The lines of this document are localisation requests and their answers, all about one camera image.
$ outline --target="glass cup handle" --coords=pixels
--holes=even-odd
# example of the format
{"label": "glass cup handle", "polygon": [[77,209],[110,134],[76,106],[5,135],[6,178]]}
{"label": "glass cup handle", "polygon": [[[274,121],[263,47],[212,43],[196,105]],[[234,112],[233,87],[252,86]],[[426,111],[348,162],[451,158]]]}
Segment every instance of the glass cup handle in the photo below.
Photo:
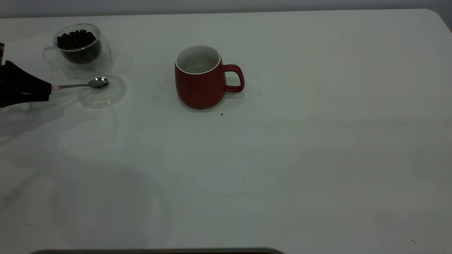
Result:
{"label": "glass cup handle", "polygon": [[52,59],[51,57],[49,57],[49,51],[54,50],[55,47],[51,46],[51,47],[45,47],[42,50],[42,58],[50,65],[55,66],[55,67],[62,67],[61,65],[59,65],[55,59]]}

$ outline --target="red mug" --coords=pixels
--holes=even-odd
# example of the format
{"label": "red mug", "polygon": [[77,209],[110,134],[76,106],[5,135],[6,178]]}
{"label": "red mug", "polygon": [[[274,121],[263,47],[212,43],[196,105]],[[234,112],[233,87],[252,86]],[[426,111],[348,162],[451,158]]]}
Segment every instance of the red mug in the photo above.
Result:
{"label": "red mug", "polygon": [[[176,89],[180,99],[191,108],[215,106],[225,92],[239,93],[245,86],[240,67],[223,65],[220,54],[208,46],[193,46],[183,50],[176,58]],[[240,86],[226,85],[226,71],[237,73]]]}

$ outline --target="mug handle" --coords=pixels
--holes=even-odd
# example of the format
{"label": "mug handle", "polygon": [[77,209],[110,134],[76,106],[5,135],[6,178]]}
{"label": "mug handle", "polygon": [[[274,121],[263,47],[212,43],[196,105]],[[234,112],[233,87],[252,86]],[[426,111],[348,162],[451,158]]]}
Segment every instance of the mug handle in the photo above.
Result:
{"label": "mug handle", "polygon": [[54,67],[60,67],[60,68],[61,68],[61,65],[59,65],[58,63],[56,63],[55,61],[53,61],[51,58],[49,58],[48,52],[49,52],[50,50],[55,50],[55,47],[54,47],[54,46],[45,47],[45,48],[42,50],[42,58],[43,58],[48,64],[50,64],[50,65],[52,65],[52,66],[54,66]]}
{"label": "mug handle", "polygon": [[239,92],[243,91],[243,88],[245,87],[245,78],[243,77],[243,72],[240,69],[240,67],[238,67],[235,64],[223,65],[223,71],[224,72],[233,71],[233,72],[237,73],[237,75],[239,76],[239,79],[240,79],[240,86],[227,85],[226,92],[239,93]]}

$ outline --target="spoon handle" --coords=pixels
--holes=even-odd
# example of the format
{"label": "spoon handle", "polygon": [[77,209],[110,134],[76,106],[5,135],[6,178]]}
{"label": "spoon handle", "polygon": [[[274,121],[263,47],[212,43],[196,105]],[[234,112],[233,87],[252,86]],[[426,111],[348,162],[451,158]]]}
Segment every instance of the spoon handle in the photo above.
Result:
{"label": "spoon handle", "polygon": [[79,86],[87,86],[86,84],[77,84],[77,85],[59,85],[58,89],[64,89],[64,88],[73,88],[73,87],[79,87]]}

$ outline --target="gray wall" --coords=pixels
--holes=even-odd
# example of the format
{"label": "gray wall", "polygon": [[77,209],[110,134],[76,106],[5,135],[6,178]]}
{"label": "gray wall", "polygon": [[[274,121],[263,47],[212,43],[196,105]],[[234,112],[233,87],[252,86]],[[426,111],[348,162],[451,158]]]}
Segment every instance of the gray wall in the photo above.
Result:
{"label": "gray wall", "polygon": [[452,0],[0,0],[0,17],[427,8],[452,26]]}

